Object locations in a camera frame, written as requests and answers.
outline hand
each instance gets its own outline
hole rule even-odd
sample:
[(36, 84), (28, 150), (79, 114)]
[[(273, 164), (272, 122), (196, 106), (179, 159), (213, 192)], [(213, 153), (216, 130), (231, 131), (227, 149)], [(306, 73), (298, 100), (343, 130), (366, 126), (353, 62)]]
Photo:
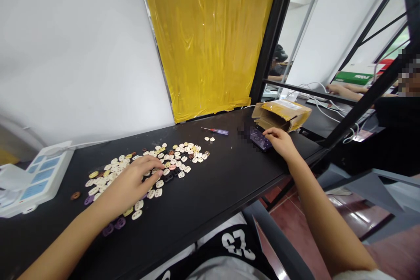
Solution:
[(262, 133), (270, 140), (274, 149), (280, 154), (286, 162), (290, 162), (296, 158), (301, 158), (299, 152), (293, 144), (289, 134), (279, 128), (270, 128)]
[(144, 174), (153, 168), (165, 168), (156, 157), (150, 155), (140, 157), (131, 163), (114, 182), (88, 208), (94, 208), (96, 213), (103, 215), (109, 223), (139, 201), (148, 190), (159, 180), (163, 171), (157, 171), (144, 183)]

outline yellow plastic sheet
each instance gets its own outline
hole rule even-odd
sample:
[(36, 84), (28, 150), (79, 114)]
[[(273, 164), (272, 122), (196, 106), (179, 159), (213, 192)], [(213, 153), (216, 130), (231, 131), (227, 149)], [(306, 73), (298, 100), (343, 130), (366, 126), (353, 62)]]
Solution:
[(249, 105), (273, 0), (147, 0), (175, 122)]

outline black desk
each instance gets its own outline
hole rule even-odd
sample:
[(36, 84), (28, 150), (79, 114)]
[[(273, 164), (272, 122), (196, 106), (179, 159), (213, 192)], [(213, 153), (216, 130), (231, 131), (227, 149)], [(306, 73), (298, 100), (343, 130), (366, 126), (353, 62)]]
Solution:
[[(0, 278), (21, 274), (85, 209), (89, 189), (84, 184), (92, 169), (163, 142), (169, 147), (185, 141), (199, 144), (202, 152), (210, 152), (209, 158), (201, 164), (186, 162), (191, 172), (166, 183), (162, 197), (147, 199), (141, 218), (128, 217), (120, 231), (106, 238), (99, 235), (71, 276), (141, 278), (257, 200), (287, 172), (274, 149), (262, 153), (238, 134), (237, 127), (252, 122), (252, 111), (237, 110), (77, 150), (53, 200), (26, 215), (0, 219)], [(229, 130), (229, 136), (216, 134), (214, 143), (206, 142), (210, 134), (201, 126)], [(291, 136), (305, 159), (322, 149), (302, 135)], [(71, 202), (75, 191), (82, 196)]]

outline gray chair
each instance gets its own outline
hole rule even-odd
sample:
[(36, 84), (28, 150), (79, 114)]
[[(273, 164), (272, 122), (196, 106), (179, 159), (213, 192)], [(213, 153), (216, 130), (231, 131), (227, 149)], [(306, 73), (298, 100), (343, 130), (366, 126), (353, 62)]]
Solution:
[[(397, 182), (384, 185), (380, 176)], [(364, 239), (365, 244), (372, 244), (420, 224), (420, 179), (378, 169), (351, 176), (343, 169), (331, 164), (318, 177), (318, 182), (324, 191), (344, 186), (392, 213), (393, 218)]]

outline cardboard box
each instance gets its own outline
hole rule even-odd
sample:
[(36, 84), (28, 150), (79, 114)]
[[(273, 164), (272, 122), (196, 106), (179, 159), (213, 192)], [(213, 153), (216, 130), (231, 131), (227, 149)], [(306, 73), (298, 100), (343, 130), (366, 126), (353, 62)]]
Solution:
[(267, 103), (257, 103), (252, 118), (264, 129), (276, 127), (287, 131), (295, 131), (302, 127), (312, 110), (288, 100), (276, 100)]

